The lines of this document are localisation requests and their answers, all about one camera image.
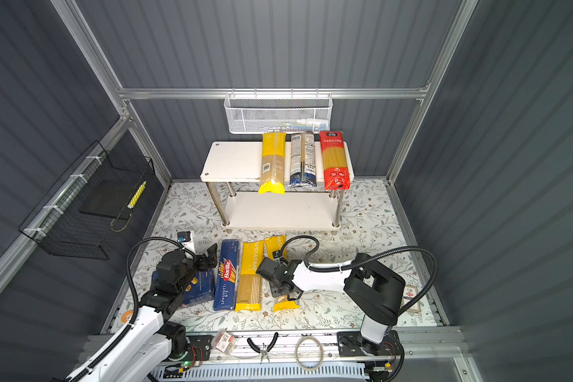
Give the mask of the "yellow Pastatime bag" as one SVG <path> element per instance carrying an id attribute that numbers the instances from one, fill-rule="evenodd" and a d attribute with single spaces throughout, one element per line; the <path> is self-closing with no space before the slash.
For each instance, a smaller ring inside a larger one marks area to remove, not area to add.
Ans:
<path id="1" fill-rule="evenodd" d="M 272 259 L 273 251 L 281 249 L 282 246 L 285 244 L 286 240 L 287 239 L 285 235 L 269 237 L 266 240 L 264 240 L 267 257 L 269 259 Z M 296 301 L 289 301 L 286 295 L 275 298 L 274 309 L 273 309 L 274 312 L 279 312 L 282 310 L 295 310 L 298 308 L 299 304 Z"/>
<path id="2" fill-rule="evenodd" d="M 263 134 L 259 194 L 285 194 L 285 154 L 285 133 L 271 132 Z"/>
<path id="3" fill-rule="evenodd" d="M 263 241 L 243 244 L 235 311 L 261 310 L 263 279 L 256 271 L 263 259 Z"/>

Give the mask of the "clear blue spaghetti bag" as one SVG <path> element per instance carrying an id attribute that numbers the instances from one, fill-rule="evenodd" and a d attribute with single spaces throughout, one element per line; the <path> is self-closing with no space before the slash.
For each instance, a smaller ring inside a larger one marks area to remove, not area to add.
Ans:
<path id="1" fill-rule="evenodd" d="M 309 132 L 291 136 L 290 187 L 315 188 L 315 135 Z"/>

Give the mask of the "red spaghetti bag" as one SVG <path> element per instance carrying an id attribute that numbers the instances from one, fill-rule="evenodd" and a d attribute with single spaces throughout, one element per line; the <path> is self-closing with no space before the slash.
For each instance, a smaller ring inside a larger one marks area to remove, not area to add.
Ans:
<path id="1" fill-rule="evenodd" d="M 325 191 L 350 188 L 350 172 L 342 132 L 322 131 L 319 134 Z"/>

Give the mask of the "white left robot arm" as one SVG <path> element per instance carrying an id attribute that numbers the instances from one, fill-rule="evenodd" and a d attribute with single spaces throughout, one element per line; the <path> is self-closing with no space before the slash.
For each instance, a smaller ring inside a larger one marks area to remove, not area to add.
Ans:
<path id="1" fill-rule="evenodd" d="M 176 248 L 162 257 L 157 265 L 158 278 L 139 297 L 131 271 L 132 257 L 139 247 L 151 241 L 166 242 Z M 165 237 L 149 237 L 135 244 L 126 258 L 126 280 L 135 303 L 129 321 L 65 380 L 142 380 L 161 361 L 186 352 L 186 328 L 170 319 L 181 307 L 186 288 L 197 272 L 218 265 L 217 252 L 218 245 L 213 244 L 198 255 Z"/>

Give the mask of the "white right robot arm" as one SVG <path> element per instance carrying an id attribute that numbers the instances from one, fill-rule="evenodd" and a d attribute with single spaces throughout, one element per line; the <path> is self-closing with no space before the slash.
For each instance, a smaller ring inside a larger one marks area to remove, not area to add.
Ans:
<path id="1" fill-rule="evenodd" d="M 342 292 L 364 313 L 361 338 L 380 345 L 400 316 L 405 280 L 382 263 L 360 253 L 341 264 L 318 264 L 314 272 L 300 260 L 264 259 L 256 275 L 267 280 L 272 295 L 298 300 L 309 291 Z"/>

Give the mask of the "dark blue pasta box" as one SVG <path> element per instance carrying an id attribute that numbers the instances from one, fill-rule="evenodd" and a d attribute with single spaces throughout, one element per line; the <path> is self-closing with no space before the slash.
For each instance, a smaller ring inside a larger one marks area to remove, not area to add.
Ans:
<path id="1" fill-rule="evenodd" d="M 187 286 L 182 300 L 183 307 L 192 307 L 205 302 L 213 301 L 216 291 L 214 270 L 197 272 L 191 283 Z"/>

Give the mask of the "white two-tier shelf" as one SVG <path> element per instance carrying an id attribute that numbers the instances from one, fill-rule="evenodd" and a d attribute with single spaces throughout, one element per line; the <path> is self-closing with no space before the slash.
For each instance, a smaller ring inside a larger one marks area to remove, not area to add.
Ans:
<path id="1" fill-rule="evenodd" d="M 214 142 L 201 180 L 206 184 L 226 230 L 337 232 L 341 227 L 345 191 L 286 188 L 284 194 L 260 194 L 260 142 Z"/>

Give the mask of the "blue Barilla spaghetti box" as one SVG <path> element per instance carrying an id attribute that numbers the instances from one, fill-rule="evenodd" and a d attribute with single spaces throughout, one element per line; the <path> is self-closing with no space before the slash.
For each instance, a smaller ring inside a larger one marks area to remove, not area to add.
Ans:
<path id="1" fill-rule="evenodd" d="M 223 240 L 217 266 L 213 310 L 235 310 L 237 302 L 237 277 L 240 260 L 240 241 Z"/>

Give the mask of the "floral patterned table mat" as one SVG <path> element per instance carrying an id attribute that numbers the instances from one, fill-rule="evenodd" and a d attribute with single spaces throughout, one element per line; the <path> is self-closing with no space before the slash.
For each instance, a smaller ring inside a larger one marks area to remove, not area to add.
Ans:
<path id="1" fill-rule="evenodd" d="M 202 182 L 176 182 L 168 191 L 159 219 L 152 227 L 153 237 L 176 238 L 178 231 L 193 231 L 197 252 L 204 252 L 214 243 L 225 239 L 241 242 L 256 242 L 274 235 L 294 237 L 295 231 L 274 233 L 270 231 L 236 230 L 231 234 L 221 227 L 221 218 L 216 211 L 206 185 Z M 305 232 L 317 237 L 319 251 L 312 260 L 320 263 L 337 263 L 353 259 L 358 252 L 375 255 L 390 248 L 406 245 L 401 227 L 384 181 L 355 180 L 353 189 L 342 204 L 341 229 L 334 235 L 330 232 Z M 290 258 L 301 258 L 310 240 L 299 240 L 290 244 L 286 253 Z M 151 285 L 151 274 L 162 255 L 173 246 L 163 242 L 147 245 L 134 274 L 139 295 Z M 419 292 L 423 283 L 409 253 L 390 256 L 381 260 L 383 264 L 400 274 L 407 283 L 405 297 L 409 299 Z M 263 299 L 260 311 L 215 311 L 213 302 L 185 307 L 177 310 L 172 321 L 184 325 L 189 332 L 213 332 L 216 329 L 229 330 L 281 330 L 281 329 L 348 329 L 361 326 L 363 312 L 338 292 L 307 292 L 299 300 L 299 308 L 274 312 L 267 282 L 264 281 Z M 116 332 L 123 323 L 121 315 L 133 307 L 131 293 L 126 291 L 119 310 L 107 329 Z M 398 327 L 438 326 L 428 298 L 424 297 L 407 313 L 400 316 Z"/>

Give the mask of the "orange round sticker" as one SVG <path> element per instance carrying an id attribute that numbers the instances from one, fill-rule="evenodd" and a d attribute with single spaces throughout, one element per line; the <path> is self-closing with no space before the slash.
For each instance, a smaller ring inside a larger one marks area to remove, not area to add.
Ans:
<path id="1" fill-rule="evenodd" d="M 133 311 L 132 311 L 132 310 L 127 310 L 126 312 L 124 312 L 124 313 L 121 315 L 120 321 L 121 321 L 122 323 L 127 323 L 127 322 L 130 320 L 132 314 L 133 314 Z"/>

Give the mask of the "small red white packet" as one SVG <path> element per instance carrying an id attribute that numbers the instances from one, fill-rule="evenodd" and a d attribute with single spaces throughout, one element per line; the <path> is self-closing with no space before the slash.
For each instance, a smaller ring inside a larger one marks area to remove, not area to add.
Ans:
<path id="1" fill-rule="evenodd" d="M 239 338 L 227 331 L 227 329 L 219 329 L 213 340 L 211 340 L 211 345 L 215 350 L 225 355 L 231 355 L 237 347 L 238 340 Z"/>

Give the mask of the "roll of clear tape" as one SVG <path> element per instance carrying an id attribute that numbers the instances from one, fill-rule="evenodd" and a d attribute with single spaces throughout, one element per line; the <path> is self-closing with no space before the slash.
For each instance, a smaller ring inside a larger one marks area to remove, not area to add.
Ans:
<path id="1" fill-rule="evenodd" d="M 324 358 L 324 347 L 316 337 L 303 336 L 294 347 L 295 363 L 306 372 L 315 372 L 320 369 Z"/>

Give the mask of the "black handled pliers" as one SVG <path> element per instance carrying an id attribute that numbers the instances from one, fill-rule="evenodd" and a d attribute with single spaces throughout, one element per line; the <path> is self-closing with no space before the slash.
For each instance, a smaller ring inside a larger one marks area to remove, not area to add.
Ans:
<path id="1" fill-rule="evenodd" d="M 249 337 L 247 339 L 247 344 L 248 344 L 249 348 L 255 353 L 253 358 L 258 357 L 260 359 L 261 363 L 263 363 L 264 361 L 267 361 L 267 363 L 270 363 L 271 360 L 269 357 L 269 353 L 275 347 L 275 344 L 278 341 L 278 338 L 279 338 L 279 333 L 274 332 L 274 334 L 272 336 L 272 340 L 270 340 L 270 342 L 267 345 L 265 343 L 263 343 L 262 345 L 257 345 L 253 341 L 253 339 L 251 337 Z"/>

